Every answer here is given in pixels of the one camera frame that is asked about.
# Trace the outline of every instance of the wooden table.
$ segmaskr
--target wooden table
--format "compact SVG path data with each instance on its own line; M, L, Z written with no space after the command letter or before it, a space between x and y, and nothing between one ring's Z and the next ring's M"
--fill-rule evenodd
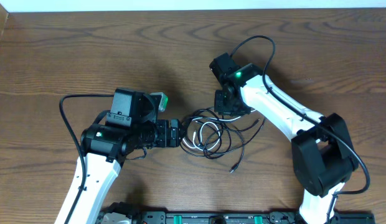
M257 34L277 43L271 79L303 105L341 115L370 170L370 190L341 196L336 208L371 211L377 223L386 223L386 9L11 14L0 45L0 223L57 217L77 160L59 114L61 96L113 93L119 86L163 91L169 106L160 118L182 118L213 105L220 87L208 68L212 59ZM263 66L270 51L268 42L253 40L237 62ZM110 99L72 99L65 112L79 136L110 106ZM236 125L244 128L258 117ZM180 148L153 149L146 159L125 164L103 205L299 207L303 188L293 173L291 146L271 123L229 174L239 156L211 161ZM359 169L344 188L363 184Z

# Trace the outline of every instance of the cable bundle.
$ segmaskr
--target cable bundle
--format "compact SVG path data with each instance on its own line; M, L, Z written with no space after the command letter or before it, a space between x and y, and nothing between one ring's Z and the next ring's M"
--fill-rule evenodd
M231 152L236 151L237 149L241 148L242 153L241 153L240 159L229 170L229 172L232 173L233 171L235 171L238 168L239 164L241 163L241 161L243 159L244 146L247 145L261 131L261 129L266 121L266 118L263 118L262 123L261 123L260 127L257 129L257 131L255 132L255 134L248 141L245 142L244 138L242 136L242 133L254 128L260 120L259 119L255 120L252 125L250 125L249 127L245 128L245 129L241 129L241 130L233 129L233 128L228 127L228 124L240 119L241 116L238 116L238 117L233 118L233 119L225 119L223 116L221 118L219 118L212 111L212 109L213 109L213 107L206 108L206 109L199 109L199 110L195 111L194 113L192 113L190 116L188 116L182 120L182 124L184 124L186 126L186 129L188 129L188 127L191 125L192 122L198 123L201 126L200 126L198 132L196 132L196 131L193 132L193 137L191 140L189 139L189 137L187 137L187 134L186 134L186 137L182 140L183 144L186 147L188 147L190 150L188 151L187 149L185 149L182 146L182 144L181 144L181 148L189 155L192 155L195 157L205 157L207 159L218 159L218 158L220 158L228 153L231 153ZM210 113L213 117L203 116L202 113ZM203 132L204 127L209 128L212 131L212 133L207 137L206 140L204 140L202 137L202 132ZM229 144L228 144L228 147L226 148L226 150L220 151L220 148L222 146L222 136L225 133L227 134L227 136L229 138ZM240 146L232 148L233 144L232 144L232 137L231 137L230 133L234 133L239 137L239 139L241 141ZM214 135L217 135L217 139L210 141L212 136L214 136ZM202 154L195 154L195 153L193 153L193 151L201 151Z

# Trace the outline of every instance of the black bracket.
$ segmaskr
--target black bracket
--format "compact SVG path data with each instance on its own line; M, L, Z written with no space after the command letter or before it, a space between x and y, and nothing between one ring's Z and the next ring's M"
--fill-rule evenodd
M333 113L322 118L321 125L333 131L353 149L345 121ZM328 145L318 148L317 139ZM327 135L318 126L299 131L291 140L294 173L303 187L312 195L324 197L340 182L347 182L358 162L342 143Z
M156 126L158 136L154 147L178 147L181 144L186 130L178 119L172 119L171 122L157 120Z
M219 115L243 116L251 113L240 93L240 87L256 75L262 74L262 69L249 63L243 68L237 65L228 53L215 58L210 68L222 86L222 90L215 91L214 110Z

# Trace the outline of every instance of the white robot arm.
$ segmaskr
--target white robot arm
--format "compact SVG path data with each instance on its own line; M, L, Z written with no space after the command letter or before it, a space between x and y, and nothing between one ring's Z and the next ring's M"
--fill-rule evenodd
M87 167L86 189L81 193L68 223L94 223L98 218L101 205L103 204L110 186L118 177L121 170L121 166L117 161L113 161L112 163L107 162L105 156L98 154L88 153L84 157L84 161ZM81 178L81 160L78 158L73 182L71 183L70 190L68 190L68 194L60 209L55 224L65 223L67 215L77 196Z
M281 91L268 77L265 77L266 83L272 90L285 102L300 110L302 114L317 122L320 122L321 113L312 111L301 105L285 92ZM285 136L291 141L299 130L307 131L314 125L303 120L296 113L292 112L285 105L282 105L275 97L273 97L265 88L261 75L257 75L246 82L246 85L240 88L240 92L244 103L256 109L266 118L268 118ZM321 198L313 196L307 190L304 191L304 200L299 208L299 213L307 223L323 224L326 222L327 210L329 209L332 200L332 194L339 191L344 186L340 183L329 190L329 193ZM334 211L330 214L330 218L334 216Z

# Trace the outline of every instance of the black cable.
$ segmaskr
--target black cable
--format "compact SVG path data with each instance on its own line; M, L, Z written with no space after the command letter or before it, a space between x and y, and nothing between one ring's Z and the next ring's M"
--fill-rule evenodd
M250 125L249 127L245 128L245 129L242 129L242 130L232 129L232 128L229 128L227 126L227 124L228 123L232 123L235 120L233 120L233 119L231 119L231 121L225 120L224 117L222 117L222 119L220 119L211 109L213 109L213 107L206 108L206 109L199 109L199 110L193 112L190 116L186 116L182 120L182 123L185 124L186 129L189 127L191 122L194 120L196 123L199 123L199 124L202 125L199 129L202 129L203 125L205 125L206 127L210 128L212 130L212 134L209 137L207 137L207 140L205 141L205 144L202 144L202 140L203 139L200 138L200 134L197 135L199 143L196 146L199 147L200 150L202 150L203 155L198 155L198 154L195 154L195 153L191 153L187 149L185 149L182 145L181 145L181 148L182 148L183 151L185 151L186 153L188 153L191 156L205 157L207 159L218 159L218 158L220 158L220 157L222 157L222 156L224 156L224 155L226 155L226 154L228 154L228 153L230 153L232 151L236 151L237 149L241 148L242 149L242 153L240 155L240 158L239 158L238 162L235 165L233 165L232 168L229 170L229 172L232 173L233 171L235 171L238 168L239 164L243 160L243 157L244 157L244 146L246 145L246 143L248 143L248 142L244 142L244 139L243 139L241 134L244 131L248 131L249 129L253 128L259 122L259 119L257 119L252 125ZM202 113L205 113L205 112L210 113L213 117L203 116ZM209 124L204 124L205 122L199 121L198 118L199 119L206 119L208 121L211 121L215 125L220 126L220 129L217 131L213 127L209 126ZM229 144L228 144L228 147L225 150L223 150L222 152L219 152L219 150L221 148L221 145L223 143L222 142L222 136L223 136L224 133L227 133L227 135L228 135ZM242 144L239 147L231 149L232 148L232 137L231 137L230 133L235 133L240 138L240 141L242 142ZM217 138L214 139L214 140L211 140L212 136L215 135L215 134L218 135ZM188 136L188 134L186 134L185 140L187 141L188 145L194 146L195 144L193 144L192 140L190 140L189 137L187 137L187 136ZM211 145L215 144L218 140L219 140L218 148L216 150L211 150L211 151L208 150L208 147L210 147Z
M93 121L93 124L98 124L109 112L110 112L110 110L104 110L104 111L100 112L100 114L98 114L96 119Z
M81 180L81 185L79 186L78 188L78 193L77 193L77 196L75 197L74 199L74 202L70 208L70 211L68 212L68 215L67 215L67 218L65 220L64 223L68 223L70 221L70 218L74 212L74 209L75 209L75 206L77 205L77 202L81 196L81 193L82 191L84 190L85 188L85 181L87 179L87 168L85 167L85 162L84 162L84 159L83 159L83 151L81 149L81 146L80 144L78 143L78 140L77 140L77 137L75 136L75 133L73 131L73 129L71 128L71 125L70 123L68 122L67 118L66 118L66 115L64 113L64 110L63 110L63 101L67 98L75 98L75 97L113 97L113 95L99 95L99 94L80 94L80 95L67 95L67 96L64 96L62 99L60 99L60 102L59 102L59 110L60 110L60 114L62 115L62 118L63 118L63 121L75 143L75 146L77 147L77 151L78 151L78 155L80 157L80 160L81 160L81 168L82 168L82 180Z
M362 159L360 158L360 156L350 147L350 145L348 145L336 133L334 133L334 131L330 131L327 127L325 127L322 124L318 123L317 121L307 117L307 115L305 113L301 113L296 108L294 108L293 106L289 105L287 102L285 102L283 99L281 99L275 92L273 92L272 87L268 86L268 84L266 83L265 74L266 74L266 70L268 69L268 66L269 66L270 62L272 61L272 58L273 58L273 56L275 55L275 52L276 52L276 44L275 44L275 42L271 38L269 38L267 36L264 36L264 35L256 35L256 36L250 37L247 40L244 40L242 43L240 43L232 51L232 53L230 54L230 57L233 56L233 54L237 51L237 49L239 47L241 47L243 44L245 44L246 42L248 42L249 40L252 40L254 38L262 38L262 39L269 40L272 43L272 47L273 47L272 54L271 54L270 58L268 59L268 61L266 62L265 66L263 68L263 72L262 72L262 80L263 80L263 84L264 84L266 90L273 97L275 97L281 104L285 105L288 109L290 109L291 111L296 113L298 116L300 116L304 120L306 120L306 121L310 122L311 124L317 126L322 131L324 131L326 134L330 135L331 137L333 137L334 139L336 139L337 141L342 143L346 148L348 148L348 150L351 152L351 154L357 159L357 161L360 164L360 166L361 166L361 168L363 170L363 173L365 175L366 183L365 183L365 185L364 185L364 187L362 189L360 189L360 190L353 190L353 191L339 191L339 192L334 192L333 193L333 195L332 195L333 198L332 198L330 206L329 206L329 211L327 212L327 224L328 224L330 222L329 218L330 218L330 213L331 213L331 210L332 210L332 206L334 205L334 202L337 200L337 196L338 195L340 195L340 194L349 194L349 195L361 194L361 193L365 192L370 187L370 174L369 174L369 171L367 170L367 167L364 164L364 162L362 161Z
M126 160L137 160L137 159L144 159L144 158L146 158L146 156L148 155L148 149L146 147L143 147L142 150L143 150L143 156L138 156L138 157L135 157L135 158L132 158L132 159L126 159Z

